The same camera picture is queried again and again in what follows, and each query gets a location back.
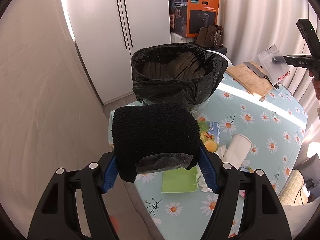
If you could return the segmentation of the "right hand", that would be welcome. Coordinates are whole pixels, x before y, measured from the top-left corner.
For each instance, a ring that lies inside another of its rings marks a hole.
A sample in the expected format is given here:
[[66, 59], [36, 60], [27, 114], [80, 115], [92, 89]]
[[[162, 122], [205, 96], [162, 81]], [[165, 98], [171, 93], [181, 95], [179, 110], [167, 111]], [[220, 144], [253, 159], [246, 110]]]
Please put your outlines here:
[[314, 87], [314, 91], [316, 93], [316, 98], [318, 100], [320, 100], [320, 81], [317, 81], [314, 77], [313, 77], [313, 72], [311, 70], [309, 70], [309, 76], [312, 78], [312, 85]]

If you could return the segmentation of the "left hand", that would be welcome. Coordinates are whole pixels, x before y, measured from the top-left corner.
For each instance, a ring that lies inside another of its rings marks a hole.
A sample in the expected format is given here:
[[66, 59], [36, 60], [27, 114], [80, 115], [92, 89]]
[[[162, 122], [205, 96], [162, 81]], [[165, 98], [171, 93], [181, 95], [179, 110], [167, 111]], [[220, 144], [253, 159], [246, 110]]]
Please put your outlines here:
[[119, 221], [114, 216], [109, 216], [109, 218], [110, 218], [110, 221], [112, 223], [112, 226], [113, 226], [115, 232], [118, 233], [119, 229], [120, 229]]

